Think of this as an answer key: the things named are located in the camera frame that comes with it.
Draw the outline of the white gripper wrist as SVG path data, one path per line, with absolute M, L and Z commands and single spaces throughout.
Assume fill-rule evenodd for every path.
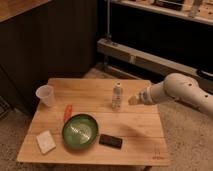
M 129 100 L 128 100 L 128 103 L 130 105 L 137 105 L 140 101 L 141 101 L 142 104 L 152 104 L 153 103 L 149 87 L 140 91 L 139 97 L 137 95 L 130 97 Z

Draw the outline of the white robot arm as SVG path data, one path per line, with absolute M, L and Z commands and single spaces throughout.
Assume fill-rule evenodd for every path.
M 213 116 L 213 95 L 200 88 L 192 77 L 172 73 L 157 84 L 142 89 L 128 100 L 130 105 L 155 105 L 178 100 L 189 104 L 201 113 Z

